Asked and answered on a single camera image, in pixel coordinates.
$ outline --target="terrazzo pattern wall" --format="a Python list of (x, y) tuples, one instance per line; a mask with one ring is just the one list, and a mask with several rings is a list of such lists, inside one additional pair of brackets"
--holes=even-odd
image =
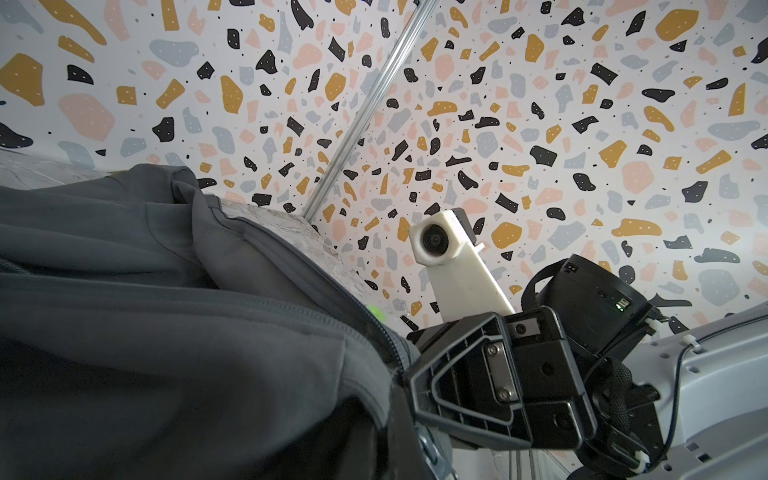
[(440, 318), (408, 228), (452, 207), (516, 308), (573, 253), (689, 327), (765, 301), (767, 15), (445, 0), (314, 223), (413, 329)]
[(293, 212), (414, 10), (0, 0), (0, 147), (105, 171), (187, 165), (206, 192)]

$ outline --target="black strap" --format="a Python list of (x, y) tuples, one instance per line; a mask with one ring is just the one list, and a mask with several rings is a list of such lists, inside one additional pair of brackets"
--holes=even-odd
[(427, 468), (422, 444), (416, 435), (406, 392), (401, 386), (393, 384), (389, 399), (389, 477), (392, 480), (431, 479), (432, 474)]
[(543, 279), (549, 278), (550, 276), (554, 276), (557, 272), (560, 271), (563, 265), (565, 265), (567, 260), (567, 258), (564, 258), (563, 260), (555, 262), (552, 265), (547, 265), (539, 270), (538, 273), (533, 276), (533, 278), (531, 278), (531, 281), (528, 282), (528, 286), (525, 287), (525, 290), (523, 291), (523, 297), (520, 299), (520, 304), (523, 311), (533, 310), (539, 307), (538, 303), (536, 302), (536, 283), (539, 283)]

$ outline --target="black speckle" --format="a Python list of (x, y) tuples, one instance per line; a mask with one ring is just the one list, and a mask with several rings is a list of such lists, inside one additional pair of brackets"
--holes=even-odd
[(641, 28), (643, 28), (643, 23), (645, 22), (645, 10), (638, 13), (637, 15), (632, 18), (632, 23), (629, 24), (629, 28), (627, 29), (627, 37), (632, 35), (633, 33), (638, 33)]
[(382, 37), (389, 38), (389, 20), (386, 17), (382, 17)]
[(480, 67), (473, 73), (469, 74), (469, 77), (472, 79), (472, 84), (476, 85), (480, 83), (482, 81), (483, 75), (485, 75), (485, 67)]
[(312, 20), (312, 17), (306, 14), (299, 4), (299, 0), (290, 0), (290, 9), (293, 11), (293, 17), (296, 19), (296, 23), (299, 24), (302, 30), (307, 27), (315, 27), (315, 22)]
[(198, 178), (197, 188), (203, 190), (206, 187), (212, 187), (216, 185), (216, 181), (213, 178)]
[(479, 187), (479, 184), (473, 179), (469, 178), (463, 170), (458, 171), (458, 182), (462, 185), (462, 187), (464, 187), (464, 190)]
[(433, 203), (429, 206), (428, 209), (424, 210), (425, 215), (434, 215), (440, 211), (440, 206), (437, 204), (437, 202)]
[(632, 257), (633, 248), (630, 247), (630, 244), (626, 240), (621, 242), (621, 249), (624, 251), (624, 255), (626, 255), (627, 258)]
[(579, 25), (584, 24), (584, 10), (581, 8), (575, 8), (574, 11), (568, 14), (567, 17), (565, 17), (565, 20), (560, 25), (573, 25), (574, 27), (578, 27)]
[(286, 177), (290, 169), (295, 166), (296, 165), (294, 165), (293, 162), (288, 162), (287, 164), (283, 165), (283, 167), (280, 168), (278, 171), (280, 172), (280, 175), (283, 175), (284, 177)]
[(338, 43), (336, 43), (335, 37), (331, 38), (331, 45), (328, 46), (328, 50), (330, 50), (330, 52), (334, 56), (336, 56), (336, 58), (338, 58), (339, 61), (344, 61), (344, 56), (346, 55), (346, 52), (344, 51), (343, 48), (341, 48), (341, 46)]
[(682, 191), (686, 203), (696, 204), (701, 202), (701, 199), (704, 197), (704, 191), (707, 189), (707, 185), (707, 182), (699, 181), (688, 188), (684, 188)]
[(256, 69), (264, 70), (266, 73), (270, 75), (276, 74), (277, 67), (275, 66), (275, 54), (272, 53), (271, 50), (265, 51), (264, 55), (261, 55), (261, 58), (259, 58), (259, 61), (256, 62)]
[(230, 44), (230, 48), (240, 50), (240, 33), (235, 28), (227, 29), (227, 43)]
[(688, 240), (688, 235), (683, 235), (672, 241), (664, 240), (664, 246), (670, 250), (693, 248), (690, 244), (690, 240)]
[(768, 58), (768, 37), (757, 44), (757, 54), (752, 59), (752, 63), (763, 63), (766, 58)]
[(482, 228), (485, 225), (485, 217), (478, 218), (478, 221), (475, 222), (475, 225), (472, 227), (472, 232), (475, 233), (475, 235), (479, 235), (482, 233)]
[(728, 79), (721, 78), (720, 80), (715, 80), (712, 83), (707, 84), (707, 90), (717, 90), (718, 88), (723, 88), (726, 85), (728, 85)]
[(579, 190), (583, 192), (591, 192), (596, 186), (589, 181), (589, 175), (587, 174), (574, 174), (574, 182)]
[(506, 208), (507, 210), (511, 211), (514, 214), (516, 214), (518, 211), (518, 205), (512, 200), (509, 200), (507, 197), (505, 197), (504, 194), (498, 195), (498, 198), (496, 199), (496, 203)]
[(759, 150), (760, 148), (768, 148), (768, 135), (763, 135), (762, 137), (752, 142), (750, 145), (752, 145), (752, 148), (755, 150)]
[(416, 175), (413, 176), (413, 179), (416, 181), (421, 180), (429, 180), (432, 178), (432, 171), (431, 170), (424, 170), (423, 172), (416, 172)]
[(243, 157), (243, 163), (245, 164), (245, 168), (250, 168), (253, 171), (258, 170), (256, 164), (248, 157)]
[(416, 76), (416, 73), (413, 71), (413, 68), (406, 68), (402, 71), (402, 74), (406, 76), (406, 80), (408, 83), (413, 83), (415, 81), (419, 81), (419, 77)]
[(254, 202), (259, 207), (263, 207), (264, 205), (269, 205), (272, 203), (272, 195), (253, 194), (253, 196), (250, 198), (250, 201)]
[(157, 135), (160, 142), (171, 141), (174, 139), (174, 118), (165, 117), (157, 126), (152, 127), (152, 132)]
[(451, 155), (451, 159), (445, 162), (446, 167), (452, 167), (454, 165), (458, 164), (465, 164), (466, 162), (472, 161), (470, 157), (462, 157), (462, 158), (456, 158), (453, 155)]
[(611, 82), (618, 77), (619, 75), (617, 73), (612, 72), (608, 68), (604, 67), (603, 65), (600, 65), (599, 63), (595, 63), (592, 65), (592, 70), (590, 70), (590, 73), (600, 78), (602, 81), (604, 81), (607, 84), (611, 84)]
[(440, 150), (440, 139), (435, 137), (429, 142), (429, 154), (434, 155)]
[(565, 212), (561, 208), (549, 207), (547, 209), (547, 217), (555, 218), (557, 220), (565, 220)]
[(404, 324), (406, 324), (406, 325), (408, 326), (408, 328), (410, 328), (410, 329), (411, 329), (411, 330), (413, 330), (414, 332), (415, 332), (416, 330), (418, 330), (418, 329), (419, 329), (419, 326), (418, 326), (418, 325), (416, 325), (414, 322), (412, 322), (412, 321), (411, 321), (411, 319), (410, 319), (410, 318), (408, 318), (407, 316), (405, 316), (405, 315), (401, 315), (401, 316), (400, 316), (400, 319), (403, 321), (403, 323), (404, 323)]
[(312, 78), (310, 79), (310, 87), (306, 89), (306, 91), (314, 91), (317, 90), (317, 84), (320, 82), (320, 69), (318, 68), (315, 70), (315, 73), (312, 74)]
[(685, 51), (685, 44), (688, 42), (688, 40), (679, 41), (678, 43), (674, 45), (670, 45), (670, 50), (672, 51)]
[(19, 135), (11, 128), (0, 123), (0, 147), (3, 148), (24, 148), (32, 145), (34, 141), (31, 138)]
[(301, 124), (299, 124), (299, 122), (293, 120), (293, 117), (288, 117), (287, 124), (288, 124), (288, 128), (293, 130), (293, 132), (296, 133), (296, 135), (301, 137), (301, 132), (304, 131), (304, 127), (302, 127)]
[(554, 151), (547, 150), (546, 148), (539, 147), (538, 145), (531, 147), (531, 151), (529, 153), (536, 160), (536, 164), (546, 165), (547, 167), (554, 165), (554, 160), (558, 157)]
[(643, 95), (648, 98), (653, 98), (655, 101), (664, 103), (674, 95), (674, 90), (662, 90), (660, 88), (646, 88), (643, 90)]
[(408, 148), (408, 142), (403, 140), (400, 143), (397, 144), (397, 147), (395, 147), (395, 154), (392, 156), (392, 161), (397, 160), (400, 158), (400, 155), (403, 154), (403, 152), (406, 151)]
[(77, 65), (67, 65), (67, 80), (80, 81), (84, 84), (94, 84), (94, 79)]
[(480, 117), (480, 121), (475, 124), (475, 128), (495, 127), (497, 125), (500, 125), (497, 118)]
[(531, 113), (536, 115), (539, 120), (544, 120), (544, 111), (536, 102), (531, 103)]
[(598, 122), (597, 118), (593, 116), (593, 117), (583, 118), (571, 125), (573, 125), (573, 127), (576, 129), (578, 133), (583, 134), (585, 131), (587, 131), (587, 128), (590, 125), (595, 124), (597, 122)]
[(634, 268), (631, 265), (624, 265), (619, 269), (619, 278), (622, 279), (627, 285), (631, 285), (634, 282)]

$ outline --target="camera lens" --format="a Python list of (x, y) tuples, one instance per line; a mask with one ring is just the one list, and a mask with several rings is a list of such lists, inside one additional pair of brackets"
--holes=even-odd
[(448, 250), (448, 234), (439, 225), (431, 225), (424, 230), (422, 245), (428, 252), (442, 255)]

